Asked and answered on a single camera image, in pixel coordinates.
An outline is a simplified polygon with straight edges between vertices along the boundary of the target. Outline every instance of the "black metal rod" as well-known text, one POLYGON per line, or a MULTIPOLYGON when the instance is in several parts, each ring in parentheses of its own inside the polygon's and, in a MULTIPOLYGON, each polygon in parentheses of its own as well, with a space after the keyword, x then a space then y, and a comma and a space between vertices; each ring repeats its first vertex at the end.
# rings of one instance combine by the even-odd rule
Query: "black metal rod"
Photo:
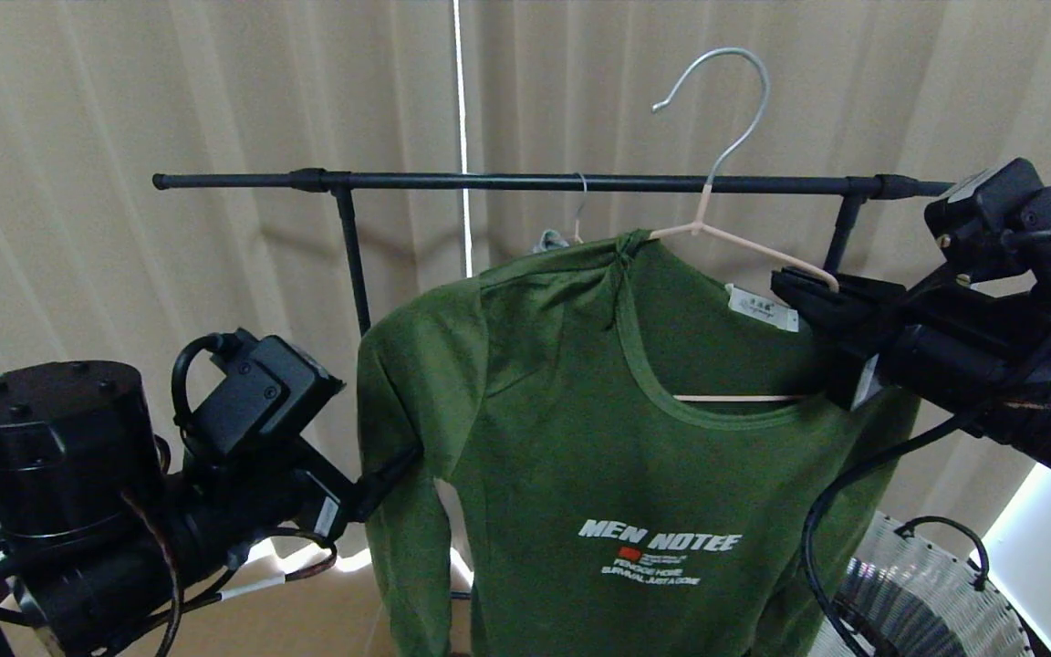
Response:
POLYGON ((343 224, 343 246, 347 249, 347 269, 351 274, 351 293, 355 295, 355 317, 359 321, 359 335, 371 329, 371 311, 368 307, 368 288, 363 278, 363 256, 359 253, 359 232, 355 228, 355 203, 351 190, 335 190, 338 220, 343 224))
MULTIPOLYGON (((697 192, 702 176, 586 176, 589 191, 697 192)), ((291 173, 199 174, 158 173, 159 190, 197 187, 291 187, 305 191, 348 190, 547 190, 581 191, 577 174, 351 173, 306 168, 291 173)), ((870 178, 718 177, 715 194, 813 194, 867 198, 937 197, 950 183, 929 183, 902 176, 870 178)))
POLYGON ((833 237, 829 241, 829 249, 826 249, 826 264, 822 269, 829 273, 837 273, 838 267, 842 266, 842 256, 846 254, 846 245, 850 241, 850 232, 854 231, 854 224, 859 222, 859 210, 867 199, 863 196, 842 197, 842 205, 838 208, 838 219, 833 221, 833 237))

